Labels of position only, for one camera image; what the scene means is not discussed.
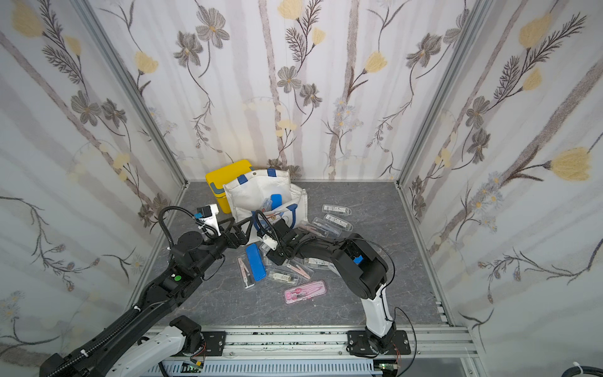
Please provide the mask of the clear case with red label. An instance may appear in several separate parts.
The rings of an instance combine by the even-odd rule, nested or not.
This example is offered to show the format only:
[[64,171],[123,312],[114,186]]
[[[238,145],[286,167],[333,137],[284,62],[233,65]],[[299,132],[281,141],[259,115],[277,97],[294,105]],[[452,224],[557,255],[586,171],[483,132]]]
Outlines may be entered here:
[[267,211],[271,211],[273,207],[273,201],[271,198],[267,198],[262,202],[262,205],[260,207],[260,211],[261,212],[267,212]]

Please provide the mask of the white canvas cartoon tote bag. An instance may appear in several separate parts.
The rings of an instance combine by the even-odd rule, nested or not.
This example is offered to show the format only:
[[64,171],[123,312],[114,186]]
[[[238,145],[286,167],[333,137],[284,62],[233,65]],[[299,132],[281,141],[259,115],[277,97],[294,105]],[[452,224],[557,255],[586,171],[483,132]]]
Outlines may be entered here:
[[232,216],[237,221],[260,211],[262,202],[272,194],[281,194],[283,204],[276,210],[264,212],[270,221],[283,219],[295,228],[308,221],[308,195],[304,188],[291,181],[287,171],[264,169],[242,174],[224,186]]

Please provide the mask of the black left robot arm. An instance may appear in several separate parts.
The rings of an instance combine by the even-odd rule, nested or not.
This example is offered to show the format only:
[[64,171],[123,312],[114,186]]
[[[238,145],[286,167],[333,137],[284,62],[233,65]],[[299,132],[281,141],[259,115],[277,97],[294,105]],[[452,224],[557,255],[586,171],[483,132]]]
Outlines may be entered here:
[[[179,211],[209,234],[191,231],[175,241],[164,216]],[[157,215],[170,249],[169,263],[157,278],[141,291],[133,306],[91,341],[73,350],[66,357],[55,353],[39,369],[41,376],[105,376],[130,347],[167,314],[175,311],[207,280],[206,272],[223,258],[226,250],[235,250],[249,241],[254,229],[254,216],[242,221],[227,218],[212,226],[215,218],[211,207],[201,209],[208,218],[197,218],[179,206],[164,207]]]

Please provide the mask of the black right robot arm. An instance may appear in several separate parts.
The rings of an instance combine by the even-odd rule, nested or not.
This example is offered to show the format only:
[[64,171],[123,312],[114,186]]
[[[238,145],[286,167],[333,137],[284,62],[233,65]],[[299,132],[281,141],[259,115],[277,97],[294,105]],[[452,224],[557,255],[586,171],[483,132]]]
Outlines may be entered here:
[[397,329],[389,314],[386,288],[393,282],[388,278],[387,262],[375,250],[375,243],[357,233],[344,237],[319,237],[307,230],[292,228],[284,220],[271,223],[265,215],[252,214],[258,235],[269,245],[268,259],[284,265],[294,259],[318,259],[330,262],[348,289],[361,299],[365,315],[363,331],[347,333],[346,351],[359,358],[380,355],[416,355],[408,335]]

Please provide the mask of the right arm mounting base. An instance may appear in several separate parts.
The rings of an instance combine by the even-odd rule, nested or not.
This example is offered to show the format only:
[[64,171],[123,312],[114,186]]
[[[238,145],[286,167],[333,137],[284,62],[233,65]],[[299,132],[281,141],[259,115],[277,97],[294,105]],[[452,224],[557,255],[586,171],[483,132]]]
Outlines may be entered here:
[[385,337],[378,337],[369,330],[348,331],[346,351],[356,357],[376,358],[377,356],[411,355],[411,342],[403,330],[391,330]]

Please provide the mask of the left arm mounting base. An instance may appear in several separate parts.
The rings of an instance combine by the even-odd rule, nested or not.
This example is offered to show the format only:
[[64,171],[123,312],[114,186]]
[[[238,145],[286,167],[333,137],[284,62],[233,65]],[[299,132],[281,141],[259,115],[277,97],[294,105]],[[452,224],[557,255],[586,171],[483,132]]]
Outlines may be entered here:
[[225,331],[207,331],[194,320],[180,316],[172,320],[169,326],[177,328],[184,337],[182,349],[177,357],[196,358],[197,356],[220,357],[226,344]]

